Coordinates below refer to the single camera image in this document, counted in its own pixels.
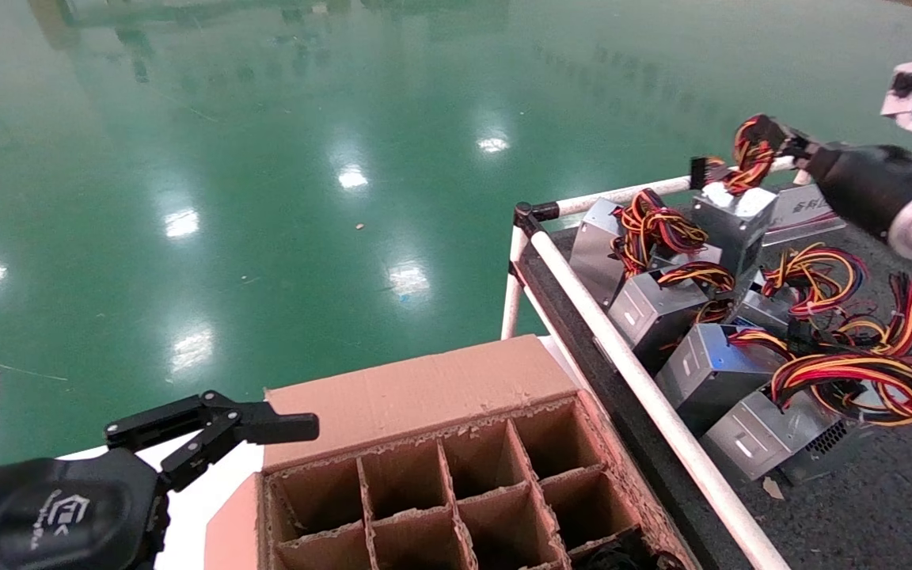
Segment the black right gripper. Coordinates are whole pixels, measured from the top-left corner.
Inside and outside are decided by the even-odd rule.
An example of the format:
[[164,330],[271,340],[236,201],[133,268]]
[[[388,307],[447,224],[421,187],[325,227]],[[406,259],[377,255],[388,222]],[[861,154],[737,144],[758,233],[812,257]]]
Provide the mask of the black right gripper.
[[912,202],[912,151],[902,146],[821,147],[774,118],[763,118],[763,140],[775,158],[808,160],[826,204],[840,218],[886,242],[898,213]]

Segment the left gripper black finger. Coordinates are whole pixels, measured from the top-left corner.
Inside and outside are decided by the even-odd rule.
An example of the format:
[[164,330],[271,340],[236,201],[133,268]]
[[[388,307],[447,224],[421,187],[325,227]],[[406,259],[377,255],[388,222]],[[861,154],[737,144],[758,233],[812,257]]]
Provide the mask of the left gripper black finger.
[[224,394],[205,392],[138,412],[105,426],[109,450],[139,452],[192,434],[161,462],[166,489],[184,491],[240,443],[307,443],[320,434],[314,412],[279,414],[266,401],[239,403]]

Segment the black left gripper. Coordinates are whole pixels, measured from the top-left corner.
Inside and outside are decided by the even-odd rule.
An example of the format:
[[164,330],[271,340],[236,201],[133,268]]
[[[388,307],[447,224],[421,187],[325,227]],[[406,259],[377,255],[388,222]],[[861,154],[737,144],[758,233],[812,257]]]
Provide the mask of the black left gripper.
[[0,569],[151,569],[166,487],[127,450],[0,465]]

